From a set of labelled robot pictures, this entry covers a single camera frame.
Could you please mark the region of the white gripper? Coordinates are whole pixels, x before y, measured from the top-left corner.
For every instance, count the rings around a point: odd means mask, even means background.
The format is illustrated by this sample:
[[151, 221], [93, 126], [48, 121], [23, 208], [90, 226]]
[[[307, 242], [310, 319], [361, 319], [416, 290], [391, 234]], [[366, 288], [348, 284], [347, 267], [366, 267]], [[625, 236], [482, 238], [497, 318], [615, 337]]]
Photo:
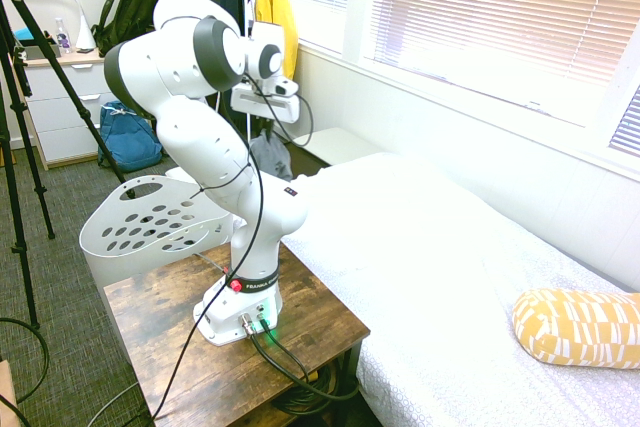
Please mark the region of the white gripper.
[[232, 88], [230, 104], [236, 112], [271, 120], [279, 119], [283, 123], [293, 124], [300, 116], [300, 102], [297, 96], [267, 95], [263, 97], [245, 83]]

